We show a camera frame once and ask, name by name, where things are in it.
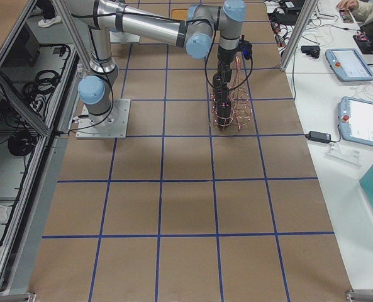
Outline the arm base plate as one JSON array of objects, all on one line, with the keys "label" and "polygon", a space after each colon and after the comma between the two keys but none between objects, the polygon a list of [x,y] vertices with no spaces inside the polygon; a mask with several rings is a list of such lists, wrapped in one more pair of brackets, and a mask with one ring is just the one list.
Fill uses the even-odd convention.
[{"label": "arm base plate", "polygon": [[89,115],[85,105],[82,108],[82,114],[87,115],[79,119],[76,138],[79,139],[125,139],[130,113],[131,99],[115,99],[114,105],[109,116]]},{"label": "arm base plate", "polygon": [[112,44],[139,43],[140,37],[131,33],[110,30],[110,41]]}]

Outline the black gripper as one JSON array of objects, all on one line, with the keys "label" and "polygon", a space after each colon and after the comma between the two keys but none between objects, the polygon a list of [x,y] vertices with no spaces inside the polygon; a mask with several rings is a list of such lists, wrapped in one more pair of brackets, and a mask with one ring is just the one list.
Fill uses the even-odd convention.
[{"label": "black gripper", "polygon": [[237,49],[227,50],[223,47],[218,47],[217,58],[218,67],[217,74],[223,76],[223,82],[229,83],[231,81],[232,70],[231,63],[235,60]]}]

